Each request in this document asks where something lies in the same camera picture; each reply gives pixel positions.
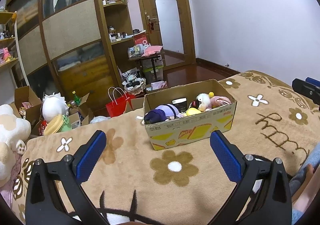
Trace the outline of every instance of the green bottle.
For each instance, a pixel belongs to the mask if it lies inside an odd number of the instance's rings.
[[[76,95],[75,91],[73,91],[72,94],[73,94],[73,98],[75,100],[76,105],[79,106],[80,105],[80,98]]]

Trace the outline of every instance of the metal screw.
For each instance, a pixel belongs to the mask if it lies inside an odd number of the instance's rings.
[[[276,163],[277,164],[282,164],[282,160],[280,158],[276,158]]]
[[[248,161],[252,161],[253,156],[252,155],[245,155],[245,159],[247,159]]]
[[[69,162],[69,161],[71,161],[71,159],[72,159],[71,155],[66,155],[63,157],[63,161],[65,161],[65,162]]]
[[[36,161],[35,161],[35,165],[40,165],[42,163],[42,159],[37,159]]]

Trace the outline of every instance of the blue gripper pad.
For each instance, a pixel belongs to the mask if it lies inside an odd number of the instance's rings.
[[[307,83],[311,83],[311,84],[313,84],[313,85],[315,85],[315,86],[320,87],[320,82],[317,81],[317,80],[315,80],[315,79],[312,79],[312,78],[310,78],[310,77],[308,77],[308,78],[306,79],[306,82],[307,82]]]
[[[107,144],[106,134],[97,130],[90,140],[74,154],[72,171],[78,183],[87,181]]]
[[[220,130],[211,133],[210,146],[229,180],[236,183],[240,182],[245,169],[241,151],[235,145],[230,144]]]

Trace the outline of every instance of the jar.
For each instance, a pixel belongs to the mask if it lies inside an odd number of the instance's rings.
[[[108,27],[108,31],[109,31],[109,34],[111,34],[111,35],[116,34],[116,30],[113,26]]]

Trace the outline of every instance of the open cardboard box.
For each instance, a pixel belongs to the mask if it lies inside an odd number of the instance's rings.
[[[128,112],[143,108],[143,101],[144,101],[144,98],[131,99],[132,107],[130,106],[130,103],[127,101],[127,105],[125,106],[124,113],[128,113]]]
[[[155,150],[186,145],[210,137],[215,130],[226,132],[231,129],[237,101],[216,80],[176,86],[147,94],[144,97],[144,115],[162,104],[172,104],[173,100],[187,98],[188,104],[200,93],[214,92],[217,96],[228,97],[231,104],[220,106],[207,112],[177,118],[161,123],[145,125],[145,129]]]
[[[84,120],[81,122],[81,126],[88,125],[90,121],[94,118],[94,114],[87,104],[89,95],[90,93],[81,98],[81,103],[77,109],[69,110],[69,120],[71,124],[80,121],[78,112],[80,112],[80,114],[84,117]]]
[[[14,102],[10,103],[10,106],[16,117],[21,118],[19,108],[22,107],[22,103],[25,102],[33,105],[33,107],[26,109],[26,120],[29,121],[31,127],[33,127],[39,121],[42,102],[30,86],[24,86],[14,90]]]

